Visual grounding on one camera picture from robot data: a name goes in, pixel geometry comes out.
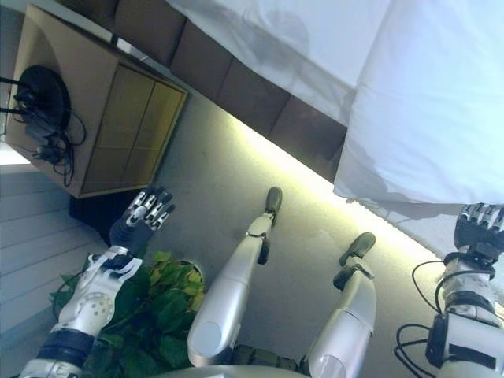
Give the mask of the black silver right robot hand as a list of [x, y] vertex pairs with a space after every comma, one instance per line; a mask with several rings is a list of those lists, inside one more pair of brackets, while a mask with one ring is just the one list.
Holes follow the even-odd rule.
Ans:
[[464, 205], [456, 220], [454, 245], [497, 261], [503, 253], [503, 205]]

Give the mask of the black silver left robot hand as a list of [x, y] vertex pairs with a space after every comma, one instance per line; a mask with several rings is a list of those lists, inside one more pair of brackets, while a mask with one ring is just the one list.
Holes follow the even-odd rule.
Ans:
[[163, 186], [142, 189], [109, 230], [111, 247], [120, 247], [131, 254], [144, 248], [176, 208], [172, 193]]

